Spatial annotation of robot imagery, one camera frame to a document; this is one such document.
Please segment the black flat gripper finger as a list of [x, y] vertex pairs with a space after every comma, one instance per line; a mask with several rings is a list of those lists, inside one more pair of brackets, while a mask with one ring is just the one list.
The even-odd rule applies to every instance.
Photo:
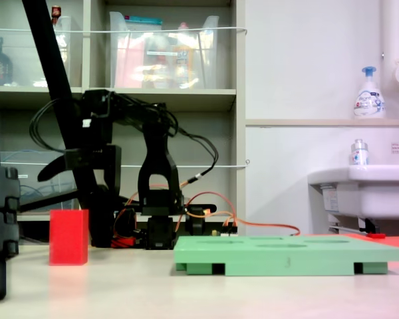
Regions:
[[118, 202], [121, 180], [121, 147], [107, 145], [94, 151], [95, 169], [103, 171], [106, 185], [101, 185], [102, 198], [106, 203]]

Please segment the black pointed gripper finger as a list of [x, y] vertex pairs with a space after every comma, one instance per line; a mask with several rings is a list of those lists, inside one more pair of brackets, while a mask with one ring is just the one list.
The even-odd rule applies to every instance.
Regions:
[[59, 157], [54, 159], [51, 163], [47, 164], [39, 172], [37, 176], [37, 181], [47, 181], [64, 171], [73, 171], [75, 155], [75, 149], [64, 150]]

